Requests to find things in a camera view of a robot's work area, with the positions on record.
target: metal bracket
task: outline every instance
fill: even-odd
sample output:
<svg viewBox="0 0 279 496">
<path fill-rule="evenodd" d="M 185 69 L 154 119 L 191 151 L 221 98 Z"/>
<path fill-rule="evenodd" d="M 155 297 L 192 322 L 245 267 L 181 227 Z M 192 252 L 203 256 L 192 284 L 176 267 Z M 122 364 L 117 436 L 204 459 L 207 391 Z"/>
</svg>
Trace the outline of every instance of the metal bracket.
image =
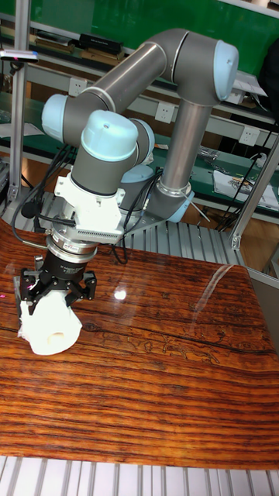
<svg viewBox="0 0 279 496">
<path fill-rule="evenodd" d="M 35 260 L 35 265 L 39 266 L 42 260 L 40 257 L 37 257 L 37 259 L 38 260 Z M 20 278 L 21 299 L 30 303 L 30 315 L 34 313 L 40 299 L 43 296 L 47 296 L 52 290 L 70 291 L 70 293 L 65 296 L 67 307 L 71 306 L 79 299 L 83 300 L 84 298 L 87 298 L 88 300 L 92 300 L 95 296 L 97 285 L 95 273 L 92 270 L 84 272 L 83 278 L 85 282 L 84 288 L 80 286 L 79 283 L 58 279 L 41 269 L 38 271 L 22 269 Z"/>
<path fill-rule="evenodd" d="M 17 195 L 19 193 L 19 187 L 14 186 L 13 184 L 10 184 L 9 190 L 8 190 L 8 200 L 11 202 L 12 200 L 15 200 Z"/>
<path fill-rule="evenodd" d="M 35 270 L 39 271 L 43 266 L 43 255 L 35 255 L 34 257 Z"/>
<path fill-rule="evenodd" d="M 241 236 L 234 236 L 232 238 L 232 249 L 233 250 L 240 250 L 240 242 L 241 242 Z"/>
<path fill-rule="evenodd" d="M 122 225 L 125 221 L 126 217 L 126 211 L 120 209 L 121 215 L 122 215 Z M 134 224 L 136 224 L 136 221 L 139 218 L 139 213 L 136 213 L 135 215 L 131 215 L 131 219 L 128 222 L 128 230 L 133 227 Z M 139 221 L 139 223 L 136 225 L 135 229 L 131 229 L 129 231 L 129 234 L 134 234 L 136 231 L 138 232 L 139 230 L 146 229 L 147 227 L 153 226 L 153 225 L 159 225 L 162 222 L 166 222 L 166 219 L 162 219 L 161 217 L 157 217 L 156 215 L 151 215 L 149 212 L 145 212 L 144 216 L 142 219 Z"/>
</svg>

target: wood grain surface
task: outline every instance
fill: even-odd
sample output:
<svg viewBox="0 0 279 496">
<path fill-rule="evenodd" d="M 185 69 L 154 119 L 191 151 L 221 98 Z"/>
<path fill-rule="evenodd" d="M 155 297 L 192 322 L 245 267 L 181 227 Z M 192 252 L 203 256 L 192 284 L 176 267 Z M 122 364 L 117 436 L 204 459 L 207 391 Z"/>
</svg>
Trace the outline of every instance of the wood grain surface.
<svg viewBox="0 0 279 496">
<path fill-rule="evenodd" d="M 79 340 L 36 356 L 12 277 L 40 251 L 3 221 L 0 247 L 0 454 L 279 468 L 279 362 L 245 268 L 102 246 Z"/>
</svg>

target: glossy tabletop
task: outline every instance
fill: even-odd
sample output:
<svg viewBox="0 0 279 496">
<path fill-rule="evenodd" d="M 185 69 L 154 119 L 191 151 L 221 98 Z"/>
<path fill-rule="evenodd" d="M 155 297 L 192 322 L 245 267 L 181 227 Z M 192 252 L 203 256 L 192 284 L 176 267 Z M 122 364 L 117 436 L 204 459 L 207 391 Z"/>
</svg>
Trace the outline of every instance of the glossy tabletop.
<svg viewBox="0 0 279 496">
<path fill-rule="evenodd" d="M 279 467 L 279 361 L 244 267 L 102 246 L 79 340 L 36 356 L 12 277 L 40 251 L 3 221 L 0 245 L 0 455 Z"/>
</svg>

